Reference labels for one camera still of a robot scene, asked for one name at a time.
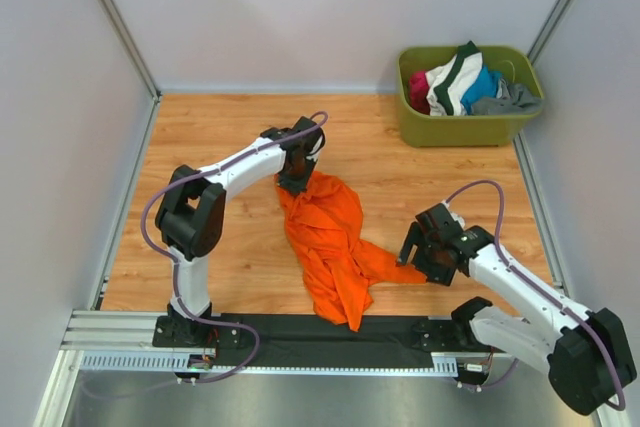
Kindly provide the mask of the orange t shirt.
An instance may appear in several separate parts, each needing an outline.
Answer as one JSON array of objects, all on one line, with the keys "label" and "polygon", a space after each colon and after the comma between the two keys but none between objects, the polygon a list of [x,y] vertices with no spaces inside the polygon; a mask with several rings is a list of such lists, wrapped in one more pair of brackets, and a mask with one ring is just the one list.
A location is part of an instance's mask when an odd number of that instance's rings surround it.
[{"label": "orange t shirt", "polygon": [[336,176],[314,172],[304,192],[277,186],[284,231],[297,260],[315,314],[360,330],[373,304],[369,288],[380,282],[421,284],[426,276],[361,237],[363,210],[358,194]]}]

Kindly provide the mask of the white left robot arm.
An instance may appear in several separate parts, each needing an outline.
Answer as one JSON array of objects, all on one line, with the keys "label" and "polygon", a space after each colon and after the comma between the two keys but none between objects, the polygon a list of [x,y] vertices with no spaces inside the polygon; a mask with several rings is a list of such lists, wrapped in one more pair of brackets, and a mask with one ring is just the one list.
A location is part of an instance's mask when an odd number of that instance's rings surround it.
[{"label": "white left robot arm", "polygon": [[160,200],[155,227],[163,245],[153,245],[172,262],[172,297],[156,321],[155,347],[209,348],[217,321],[208,293],[209,254],[221,239],[226,205],[270,176],[287,193],[307,189],[325,145],[324,112],[300,117],[289,128],[271,127],[250,145],[221,162],[194,169],[182,165],[149,201]]}]

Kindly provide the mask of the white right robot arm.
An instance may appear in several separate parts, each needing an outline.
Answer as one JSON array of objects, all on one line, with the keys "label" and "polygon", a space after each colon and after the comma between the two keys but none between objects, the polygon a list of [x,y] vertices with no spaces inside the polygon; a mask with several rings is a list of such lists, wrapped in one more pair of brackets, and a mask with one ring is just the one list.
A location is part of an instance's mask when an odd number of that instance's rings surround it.
[{"label": "white right robot arm", "polygon": [[435,284],[456,273],[486,286],[517,313],[474,297],[452,314],[450,337],[460,349],[494,347],[547,376],[574,412],[623,408],[623,389],[637,370],[622,320],[594,311],[545,284],[480,226],[465,227],[446,203],[416,215],[397,257]]}]

